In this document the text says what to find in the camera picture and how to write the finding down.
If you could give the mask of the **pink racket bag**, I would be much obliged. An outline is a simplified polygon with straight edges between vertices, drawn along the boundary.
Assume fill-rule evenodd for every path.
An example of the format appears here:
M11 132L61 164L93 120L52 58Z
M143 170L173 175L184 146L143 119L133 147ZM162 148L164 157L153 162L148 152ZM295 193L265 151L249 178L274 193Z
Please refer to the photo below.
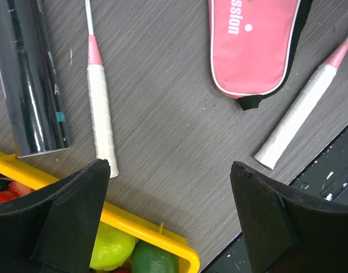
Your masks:
M256 109L285 84L312 1L209 1L210 70L218 90Z

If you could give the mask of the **black shuttlecock tube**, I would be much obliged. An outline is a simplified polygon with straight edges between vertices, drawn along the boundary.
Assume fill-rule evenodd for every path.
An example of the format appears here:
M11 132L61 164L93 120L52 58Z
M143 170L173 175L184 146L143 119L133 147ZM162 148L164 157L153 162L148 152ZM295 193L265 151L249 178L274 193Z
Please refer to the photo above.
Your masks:
M70 148L41 1L0 0L0 79L17 157Z

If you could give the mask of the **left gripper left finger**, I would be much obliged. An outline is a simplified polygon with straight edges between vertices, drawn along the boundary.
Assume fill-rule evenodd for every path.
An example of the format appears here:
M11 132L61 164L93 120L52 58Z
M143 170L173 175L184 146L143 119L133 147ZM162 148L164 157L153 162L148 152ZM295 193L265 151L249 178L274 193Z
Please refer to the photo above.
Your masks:
M97 159L0 204L0 272L88 272L109 179Z

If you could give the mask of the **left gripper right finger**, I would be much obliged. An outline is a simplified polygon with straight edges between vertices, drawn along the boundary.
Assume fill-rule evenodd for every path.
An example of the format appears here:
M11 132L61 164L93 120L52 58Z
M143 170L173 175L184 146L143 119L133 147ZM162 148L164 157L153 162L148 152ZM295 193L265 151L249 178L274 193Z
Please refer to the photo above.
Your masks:
M234 161L235 205L253 272L348 272L348 206Z

